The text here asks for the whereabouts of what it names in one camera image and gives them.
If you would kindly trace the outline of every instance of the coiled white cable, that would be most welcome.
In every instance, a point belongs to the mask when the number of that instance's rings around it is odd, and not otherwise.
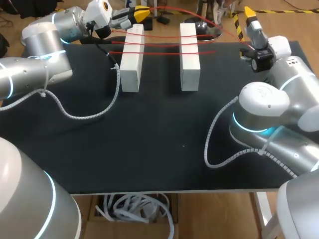
[[[205,164],[207,165],[207,167],[209,168],[221,168],[223,166],[225,166],[226,164],[230,163],[231,161],[233,161],[234,159],[238,158],[239,156],[246,154],[246,153],[258,153],[260,155],[265,155],[267,157],[269,157],[270,159],[272,159],[274,162],[276,162],[279,166],[281,166],[287,173],[289,173],[289,175],[291,175],[293,178],[297,178],[297,175],[290,170],[284,163],[282,163],[279,159],[277,159],[274,155],[263,151],[261,149],[257,149],[257,148],[249,148],[249,149],[244,149],[241,150],[239,152],[237,152],[236,154],[234,154],[233,156],[231,156],[230,158],[226,159],[224,162],[219,163],[219,164],[210,164],[208,162],[208,158],[207,158],[207,152],[208,152],[208,145],[209,145],[209,140],[210,140],[210,136],[211,133],[214,129],[214,126],[218,120],[218,118],[220,117],[220,115],[229,107],[231,106],[233,103],[235,103],[238,100],[238,97],[235,97],[234,99],[232,99],[228,104],[226,104],[215,116],[208,134],[207,134],[207,138],[206,138],[206,142],[205,142],[205,149],[204,149],[204,160],[205,160]]]
[[[95,114],[95,115],[92,115],[92,116],[84,116],[84,117],[78,117],[78,116],[72,116],[72,115],[70,115],[69,113],[67,113],[67,112],[65,111],[65,109],[63,108],[61,102],[60,102],[59,99],[56,97],[56,95],[53,94],[51,91],[44,90],[44,89],[37,89],[37,90],[31,91],[30,93],[26,94],[25,96],[23,96],[22,98],[20,98],[19,100],[15,101],[15,102],[11,103],[10,105],[7,105],[7,106],[5,106],[5,107],[0,107],[0,112],[1,112],[1,111],[9,110],[9,109],[11,109],[12,107],[17,106],[17,105],[20,104],[21,102],[23,102],[23,101],[25,101],[26,99],[28,99],[29,97],[33,96],[35,93],[38,93],[38,92],[39,92],[39,93],[46,93],[46,94],[50,95],[50,96],[55,100],[55,102],[57,103],[57,105],[59,106],[61,112],[62,112],[65,116],[67,116],[68,118],[70,118],[70,119],[74,119],[74,120],[78,120],[78,119],[79,119],[79,120],[88,120],[88,119],[93,119],[93,118],[99,117],[99,116],[105,114],[105,113],[113,106],[113,104],[114,104],[114,102],[115,102],[115,100],[116,100],[116,98],[117,98],[117,96],[118,96],[118,93],[119,93],[120,82],[121,82],[121,78],[120,78],[120,68],[119,68],[119,65],[118,65],[117,63],[115,64],[114,68],[116,69],[117,82],[116,82],[116,90],[115,90],[115,94],[114,94],[114,96],[113,96],[113,99],[112,99],[111,103],[109,104],[109,106],[108,106],[105,110],[103,110],[103,111],[101,111],[101,112],[99,112],[99,113],[97,113],[97,114]]]
[[[113,214],[115,215],[115,218],[112,218],[109,214],[109,212],[111,211],[114,194],[111,194],[109,199],[108,199],[109,195],[104,196],[104,201],[103,201],[104,212],[98,206],[95,206],[95,208],[103,217],[105,217],[107,220],[112,222],[113,221],[117,221],[117,222],[129,221],[129,222],[149,223],[150,217],[157,212],[157,208],[158,206],[160,206],[165,210],[165,213],[162,214],[161,216],[164,217],[165,215],[167,215],[168,222],[169,222],[170,232],[169,232],[168,239],[173,239],[174,223],[173,223],[173,218],[169,212],[169,200],[165,194],[161,194],[161,195],[165,197],[167,201],[167,205],[145,194],[125,194],[120,199],[118,199],[113,205]],[[152,204],[154,207],[154,211],[152,215],[145,218],[141,217],[140,211],[146,205],[149,205],[149,204]]]

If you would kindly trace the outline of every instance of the red wire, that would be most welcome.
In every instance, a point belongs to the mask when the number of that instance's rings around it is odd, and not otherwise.
[[[153,38],[181,38],[181,37],[214,36],[214,35],[210,35],[210,34],[191,35],[191,36],[149,36],[149,35],[144,35],[144,34],[136,34],[136,33],[126,32],[126,31],[119,31],[119,30],[112,30],[112,32],[120,32],[120,33],[129,34],[129,35],[146,36],[146,37],[153,37]]]
[[[208,23],[214,25],[214,26],[217,27],[218,29],[225,31],[227,34],[229,34],[229,35],[231,35],[232,37],[235,37],[236,39],[238,39],[238,36],[234,35],[234,34],[231,33],[230,31],[227,31],[226,29],[224,29],[223,27],[217,25],[216,23],[214,23],[214,22],[208,20],[207,18],[205,18],[205,17],[203,17],[203,16],[200,16],[200,15],[198,15],[198,14],[195,14],[195,13],[193,13],[193,12],[191,12],[191,11],[188,11],[188,10],[185,10],[185,9],[182,9],[182,8],[179,8],[179,7],[173,7],[173,6],[157,6],[157,7],[152,7],[152,8],[150,8],[150,10],[151,10],[151,9],[165,9],[165,8],[167,8],[167,9],[172,9],[172,10],[175,10],[175,11],[186,12],[186,13],[191,14],[191,15],[193,15],[193,16],[199,17],[200,19],[204,20],[205,22],[208,22]],[[241,41],[241,40],[239,40],[239,41],[242,42],[242,43],[244,43],[245,45],[248,45],[248,46],[249,46],[248,43],[243,42],[243,41]]]
[[[144,45],[144,46],[152,46],[152,47],[175,47],[175,46],[187,46],[187,45],[196,45],[196,44],[210,44],[215,41],[204,41],[197,43],[186,43],[186,44],[170,44],[170,45],[162,45],[162,44],[148,44],[148,43],[134,43],[134,42],[123,42],[123,41],[112,41],[112,44],[132,44],[132,45]]]
[[[204,55],[215,53],[216,51],[202,51],[193,53],[180,53],[180,52],[121,52],[110,51],[110,54],[144,54],[144,55]]]
[[[230,31],[227,31],[227,30],[224,29],[223,27],[221,27],[221,26],[215,24],[214,22],[212,22],[212,21],[206,19],[205,17],[202,17],[202,16],[200,16],[200,15],[198,15],[198,14],[195,14],[195,13],[193,13],[193,12],[191,12],[191,11],[188,11],[188,10],[185,10],[185,9],[182,9],[182,8],[179,8],[179,7],[172,7],[172,6],[157,6],[157,7],[151,7],[150,10],[154,10],[154,9],[165,9],[165,8],[167,8],[167,9],[172,9],[172,10],[176,10],[176,11],[186,12],[186,13],[191,14],[191,15],[193,15],[193,16],[199,17],[200,19],[204,20],[205,22],[208,22],[208,23],[214,25],[215,27],[217,27],[218,29],[223,30],[223,31],[226,32],[227,34],[229,34],[229,35],[231,35],[232,37],[236,38],[239,42],[241,42],[241,43],[243,43],[243,44],[245,44],[245,45],[247,45],[248,47],[251,48],[251,46],[250,46],[248,43],[246,43],[246,42],[244,42],[244,41],[238,39],[238,37],[237,37],[236,35],[234,35],[233,33],[231,33]],[[180,38],[180,37],[214,36],[214,35],[210,35],[210,34],[207,34],[207,35],[191,35],[191,36],[148,36],[148,35],[143,35],[143,34],[136,34],[136,33],[129,33],[129,32],[125,32],[125,31],[119,31],[119,30],[113,30],[113,32],[121,32],[121,33],[130,34],[130,35],[146,36],[146,37],[155,37],[155,38]]]

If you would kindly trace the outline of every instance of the black tabletop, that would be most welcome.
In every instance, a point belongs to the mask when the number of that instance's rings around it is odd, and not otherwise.
[[[200,51],[216,50],[216,54],[200,55],[198,92],[181,91],[179,56],[145,55],[140,91],[120,91],[104,116],[68,119],[50,96],[35,95],[0,113],[0,136],[71,194],[279,188],[290,177],[266,157],[247,154],[220,169],[204,163],[204,144],[216,113],[247,83],[265,78],[266,72],[253,73],[240,60],[240,47],[240,43],[199,46]],[[297,42],[291,42],[291,48],[308,63]],[[111,63],[94,45],[70,44],[65,49],[73,76],[48,89],[72,115],[102,111],[115,91]],[[154,50],[178,52],[178,47],[145,48]],[[243,149],[229,135],[231,113],[227,110],[213,131],[210,163]]]

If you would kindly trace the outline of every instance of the wooden floor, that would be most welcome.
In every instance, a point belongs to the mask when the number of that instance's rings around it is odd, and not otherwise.
[[[78,5],[86,8],[90,0],[64,0],[59,3],[60,8]],[[168,5],[183,7],[191,11],[196,9],[196,0],[167,0]],[[123,1],[110,0],[114,8],[122,8]],[[299,8],[309,9],[319,7],[317,0],[290,0]],[[283,0],[243,0],[237,9],[248,5],[252,9],[292,10]],[[1,14],[14,23],[13,28],[0,28],[0,32],[10,42],[9,56],[19,56],[23,51],[20,35],[33,18],[19,19],[5,13]],[[154,21],[154,30],[147,34],[178,35],[179,23],[187,16],[169,15],[171,22],[162,25]],[[297,40],[302,46],[308,60],[316,74],[319,74],[318,25],[319,14],[304,13],[260,13],[258,19],[268,36],[283,35],[289,40]],[[244,27],[243,14],[239,15],[239,22]],[[233,35],[237,35],[233,20],[223,19],[223,26]],[[218,41],[233,42],[236,37],[224,33]],[[147,42],[167,42],[171,39],[147,38]],[[272,210],[275,208],[276,194],[269,194]],[[85,239],[165,239],[168,235],[168,225],[132,225],[132,224],[103,224],[87,222],[90,196],[76,197],[82,212],[83,234]],[[179,223],[176,225],[175,238],[179,239],[257,239],[260,233],[257,229],[253,205],[248,193],[205,193],[181,194],[179,206]]]

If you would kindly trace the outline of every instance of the white stand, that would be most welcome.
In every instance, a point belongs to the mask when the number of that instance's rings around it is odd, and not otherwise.
[[[134,24],[127,33],[144,34],[143,24]],[[139,52],[136,54],[124,53],[120,65],[121,84],[123,92],[138,92],[140,88],[144,37],[127,34],[124,52]]]
[[[180,55],[180,84],[182,91],[198,91],[200,77],[200,63],[197,38],[182,37],[196,35],[195,23],[181,23],[180,27],[180,53],[194,53]]]

